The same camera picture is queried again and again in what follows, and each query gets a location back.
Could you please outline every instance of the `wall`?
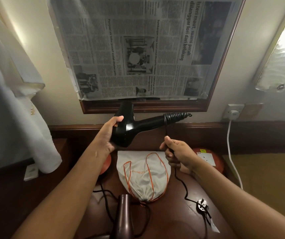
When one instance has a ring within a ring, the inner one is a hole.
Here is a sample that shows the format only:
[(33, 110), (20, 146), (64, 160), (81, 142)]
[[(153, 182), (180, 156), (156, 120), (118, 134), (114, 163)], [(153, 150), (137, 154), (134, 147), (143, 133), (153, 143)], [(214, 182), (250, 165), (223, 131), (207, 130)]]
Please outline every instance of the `wall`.
[[(33, 100), (48, 124), (97, 124), (112, 114), (84, 115), (65, 68), (45, 0), (0, 0), (0, 13), (39, 70), (46, 87)], [(264, 102), (257, 120), (285, 120), (285, 93), (264, 94), (250, 82), (285, 14), (285, 0), (247, 0), (208, 112), (185, 122), (220, 121), (225, 106)], [(155, 114), (137, 114), (137, 120)]]

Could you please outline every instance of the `newspaper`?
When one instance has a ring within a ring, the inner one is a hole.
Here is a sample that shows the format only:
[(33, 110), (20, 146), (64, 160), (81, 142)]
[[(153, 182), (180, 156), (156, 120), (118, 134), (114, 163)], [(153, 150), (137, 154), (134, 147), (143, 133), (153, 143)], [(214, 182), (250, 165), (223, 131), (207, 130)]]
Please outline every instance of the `newspaper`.
[(220, 59), (236, 1), (48, 0), (48, 6), (79, 99), (196, 99), (211, 87), (208, 73)]

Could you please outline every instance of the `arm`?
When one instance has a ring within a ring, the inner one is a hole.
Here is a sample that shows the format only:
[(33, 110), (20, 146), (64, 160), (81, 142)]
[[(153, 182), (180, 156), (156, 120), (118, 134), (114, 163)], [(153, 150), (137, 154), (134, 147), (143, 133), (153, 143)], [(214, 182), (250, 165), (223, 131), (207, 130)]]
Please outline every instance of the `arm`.
[(99, 131), (76, 165), (57, 187), (33, 210), (12, 239), (71, 239), (85, 213), (98, 175), (115, 148), (110, 144), (113, 117)]
[(240, 238), (285, 238), (285, 217), (229, 181), (183, 141), (168, 136), (160, 146), (173, 167), (191, 174)]

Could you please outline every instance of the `white drawstring bag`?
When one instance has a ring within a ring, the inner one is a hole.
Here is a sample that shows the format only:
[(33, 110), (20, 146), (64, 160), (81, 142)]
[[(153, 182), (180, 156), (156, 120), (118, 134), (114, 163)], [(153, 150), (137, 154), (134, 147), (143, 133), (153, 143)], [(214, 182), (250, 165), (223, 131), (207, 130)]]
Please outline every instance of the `white drawstring bag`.
[(141, 202), (160, 198), (171, 174), (164, 152), (156, 151), (118, 151), (117, 170), (128, 193)]

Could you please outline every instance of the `red round object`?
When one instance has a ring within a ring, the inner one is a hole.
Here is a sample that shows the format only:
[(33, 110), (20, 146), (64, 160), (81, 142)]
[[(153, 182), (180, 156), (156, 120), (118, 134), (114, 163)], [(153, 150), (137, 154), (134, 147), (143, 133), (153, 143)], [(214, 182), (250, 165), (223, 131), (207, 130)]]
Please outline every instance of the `red round object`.
[(102, 170), (100, 171), (100, 174), (103, 174), (104, 172), (106, 172), (106, 170), (109, 168), (110, 164), (112, 162), (112, 157), (110, 156), (110, 154), (107, 156), (106, 161), (103, 164)]
[(212, 152), (211, 150), (209, 150), (207, 148), (193, 148), (192, 150), (195, 153), (201, 152), (200, 150), (205, 150), (206, 153), (212, 154), (212, 157), (213, 157), (214, 162), (215, 162), (215, 166), (213, 166), (213, 167), (215, 167), (217, 171), (219, 171), (220, 173), (223, 174), (223, 171), (224, 171), (223, 158), (221, 158), (220, 156), (216, 155), (214, 152)]

